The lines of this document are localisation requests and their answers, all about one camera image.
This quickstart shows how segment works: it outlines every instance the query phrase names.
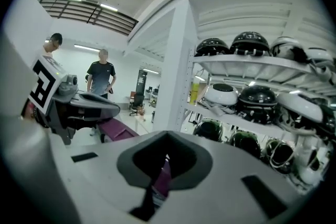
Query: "person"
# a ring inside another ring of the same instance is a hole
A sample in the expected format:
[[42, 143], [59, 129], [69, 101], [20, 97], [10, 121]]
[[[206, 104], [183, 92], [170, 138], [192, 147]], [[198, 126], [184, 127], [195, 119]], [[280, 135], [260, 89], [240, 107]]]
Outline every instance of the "person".
[[57, 50], [62, 45], [63, 38], [60, 33], [54, 33], [48, 42], [45, 42], [42, 49], [42, 54], [52, 57], [52, 52]]
[[[93, 62], [87, 71], [89, 74], [87, 90], [107, 99], [107, 93], [112, 89], [117, 76], [113, 64], [107, 62], [107, 50], [100, 50], [98, 56], [99, 61]], [[109, 83], [110, 76], [113, 77], [111, 83]]]

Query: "metal railing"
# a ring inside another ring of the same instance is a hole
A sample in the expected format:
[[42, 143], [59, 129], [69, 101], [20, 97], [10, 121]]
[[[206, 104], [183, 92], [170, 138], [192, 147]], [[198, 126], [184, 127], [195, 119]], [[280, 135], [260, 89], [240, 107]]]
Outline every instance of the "metal railing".
[[128, 36], [138, 23], [137, 20], [121, 13], [87, 1], [38, 0], [42, 7], [54, 18], [79, 20], [87, 24], [99, 25]]

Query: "man in black t-shirt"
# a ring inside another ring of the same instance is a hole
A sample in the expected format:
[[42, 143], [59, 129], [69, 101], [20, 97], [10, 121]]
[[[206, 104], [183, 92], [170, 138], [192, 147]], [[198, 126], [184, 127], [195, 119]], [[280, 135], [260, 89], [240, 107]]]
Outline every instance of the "man in black t-shirt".
[[[117, 76], [113, 64], [107, 62], [107, 50], [100, 50], [98, 56], [99, 61], [93, 62], [87, 72], [89, 74], [87, 90], [107, 99], [107, 93], [112, 89]], [[109, 83], [110, 76], [113, 77], [111, 83]]]

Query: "white shelf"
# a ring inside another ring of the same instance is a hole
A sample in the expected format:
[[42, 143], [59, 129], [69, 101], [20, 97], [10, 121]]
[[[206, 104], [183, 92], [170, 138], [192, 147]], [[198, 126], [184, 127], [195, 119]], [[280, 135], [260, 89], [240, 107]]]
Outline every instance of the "white shelf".
[[301, 90], [316, 96], [336, 95], [335, 88], [322, 82], [310, 65], [288, 59], [250, 55], [215, 55], [193, 57], [216, 80], [225, 79], [227, 83], [257, 81], [260, 85], [280, 90]]
[[293, 141], [293, 142], [297, 140], [297, 137], [295, 135], [281, 129], [280, 127], [276, 125], [262, 125], [258, 123], [249, 122], [235, 114], [225, 114], [223, 116], [217, 116], [210, 110], [200, 105], [186, 104], [185, 108], [195, 113], [199, 113], [207, 118], [211, 118], [211, 119], [218, 120], [218, 121], [221, 121], [227, 124], [238, 126], [238, 127], [249, 130], [256, 134], [266, 135], [266, 136], [274, 137], [277, 139], [282, 139], [282, 136], [285, 133], [283, 140]]

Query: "black chair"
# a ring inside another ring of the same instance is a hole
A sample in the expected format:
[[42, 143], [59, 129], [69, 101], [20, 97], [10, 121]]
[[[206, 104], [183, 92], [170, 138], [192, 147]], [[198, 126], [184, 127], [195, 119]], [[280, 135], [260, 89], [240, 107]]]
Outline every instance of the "black chair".
[[145, 96], [142, 93], [136, 93], [134, 95], [134, 102], [132, 103], [132, 112], [130, 113], [130, 116], [132, 114], [137, 114], [138, 116], [138, 108], [141, 106], [143, 107], [143, 100], [144, 100]]

